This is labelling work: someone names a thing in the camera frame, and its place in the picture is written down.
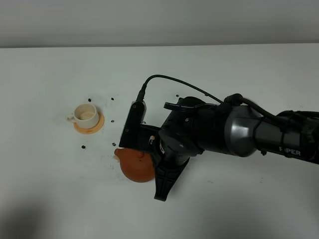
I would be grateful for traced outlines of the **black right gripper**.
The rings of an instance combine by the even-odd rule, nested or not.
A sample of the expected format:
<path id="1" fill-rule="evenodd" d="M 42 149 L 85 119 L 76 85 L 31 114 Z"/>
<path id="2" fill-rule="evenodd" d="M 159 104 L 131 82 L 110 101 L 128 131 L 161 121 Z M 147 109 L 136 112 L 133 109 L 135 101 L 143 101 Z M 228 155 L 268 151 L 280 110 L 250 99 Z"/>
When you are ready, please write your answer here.
<path id="1" fill-rule="evenodd" d="M 151 136 L 149 147 L 155 169 L 156 192 L 154 199 L 166 201 L 173 185 L 189 162 L 190 157 L 174 151 L 157 136 Z"/>

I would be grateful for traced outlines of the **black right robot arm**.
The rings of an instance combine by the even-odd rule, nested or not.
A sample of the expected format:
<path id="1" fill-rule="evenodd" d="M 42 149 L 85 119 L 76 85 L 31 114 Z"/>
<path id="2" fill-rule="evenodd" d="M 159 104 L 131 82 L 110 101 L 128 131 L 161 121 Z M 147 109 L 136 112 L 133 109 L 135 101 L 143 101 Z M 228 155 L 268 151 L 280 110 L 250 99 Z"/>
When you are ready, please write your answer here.
<path id="1" fill-rule="evenodd" d="M 318 164 L 319 115 L 272 115 L 248 99 L 219 105 L 194 97 L 166 104 L 171 112 L 154 140 L 155 199 L 165 201 L 191 157 L 205 151 L 247 157 L 268 152 Z"/>

